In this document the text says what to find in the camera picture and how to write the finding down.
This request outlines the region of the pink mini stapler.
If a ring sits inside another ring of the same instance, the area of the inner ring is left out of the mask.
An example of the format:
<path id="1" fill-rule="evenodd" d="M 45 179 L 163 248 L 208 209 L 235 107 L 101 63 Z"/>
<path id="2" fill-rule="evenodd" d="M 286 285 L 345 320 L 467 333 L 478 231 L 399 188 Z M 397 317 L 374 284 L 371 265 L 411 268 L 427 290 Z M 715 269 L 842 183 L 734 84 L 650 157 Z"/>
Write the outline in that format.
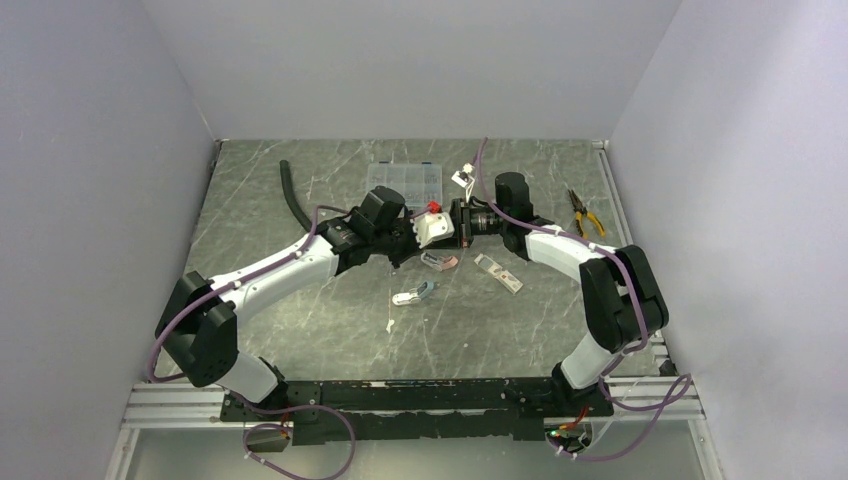
<path id="1" fill-rule="evenodd" d="M 420 260 L 425 265 L 439 272 L 444 272 L 455 268 L 459 263 L 459 260 L 456 256 L 440 256 L 430 252 L 422 253 Z"/>

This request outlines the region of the blue mini stapler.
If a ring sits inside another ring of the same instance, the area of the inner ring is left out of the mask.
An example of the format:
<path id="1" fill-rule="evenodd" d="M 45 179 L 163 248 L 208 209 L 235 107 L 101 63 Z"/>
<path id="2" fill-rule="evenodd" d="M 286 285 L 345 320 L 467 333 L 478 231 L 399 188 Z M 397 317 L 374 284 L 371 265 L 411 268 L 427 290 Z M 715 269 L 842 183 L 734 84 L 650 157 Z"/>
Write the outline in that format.
<path id="1" fill-rule="evenodd" d="M 421 302 L 424 298 L 428 297 L 435 288 L 435 283 L 433 281 L 424 281 L 419 284 L 417 287 L 395 294 L 392 296 L 391 301 L 395 306 L 408 306 Z"/>

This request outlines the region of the white staple box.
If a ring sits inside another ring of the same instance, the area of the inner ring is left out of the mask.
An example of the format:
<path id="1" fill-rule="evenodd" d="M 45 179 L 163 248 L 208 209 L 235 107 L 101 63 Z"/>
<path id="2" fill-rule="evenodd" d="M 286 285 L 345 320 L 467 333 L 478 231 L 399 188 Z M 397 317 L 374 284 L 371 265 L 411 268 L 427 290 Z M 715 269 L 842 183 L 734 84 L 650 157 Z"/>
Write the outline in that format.
<path id="1" fill-rule="evenodd" d="M 522 281 L 486 254 L 476 256 L 474 263 L 512 294 L 517 294 L 524 286 Z"/>

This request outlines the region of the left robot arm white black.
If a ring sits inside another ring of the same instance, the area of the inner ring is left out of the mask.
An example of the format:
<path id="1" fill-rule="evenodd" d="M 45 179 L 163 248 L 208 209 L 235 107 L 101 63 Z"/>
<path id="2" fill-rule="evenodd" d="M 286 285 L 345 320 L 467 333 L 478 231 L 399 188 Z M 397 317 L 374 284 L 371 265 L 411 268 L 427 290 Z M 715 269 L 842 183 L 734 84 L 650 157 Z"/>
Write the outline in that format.
<path id="1" fill-rule="evenodd" d="M 371 190 L 363 202 L 345 211 L 333 208 L 324 219 L 317 206 L 305 236 L 291 246 L 233 272 L 204 278 L 192 271 L 175 285 L 155 330 L 147 375 L 156 374 L 160 353 L 177 364 L 178 378 L 195 387 L 218 385 L 246 399 L 263 420 L 278 417 L 286 406 L 284 376 L 269 362 L 238 346 L 238 329 L 286 296 L 323 283 L 384 255 L 394 267 L 415 255 L 420 245 L 404 198 L 387 187 Z"/>

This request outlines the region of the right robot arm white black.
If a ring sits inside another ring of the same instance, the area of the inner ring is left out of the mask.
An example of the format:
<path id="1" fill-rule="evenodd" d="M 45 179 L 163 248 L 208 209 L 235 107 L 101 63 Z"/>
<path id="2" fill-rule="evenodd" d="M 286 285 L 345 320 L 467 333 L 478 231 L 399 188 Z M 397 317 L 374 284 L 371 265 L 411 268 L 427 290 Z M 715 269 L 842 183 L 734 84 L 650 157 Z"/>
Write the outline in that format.
<path id="1" fill-rule="evenodd" d="M 636 245 L 598 245 L 536 214 L 523 175 L 498 175 L 493 201 L 467 194 L 452 201 L 449 213 L 458 246 L 498 235 L 508 251 L 580 285 L 587 332 L 552 371 L 550 401 L 559 413 L 577 413 L 588 402 L 588 389 L 668 324 L 668 308 L 645 252 Z"/>

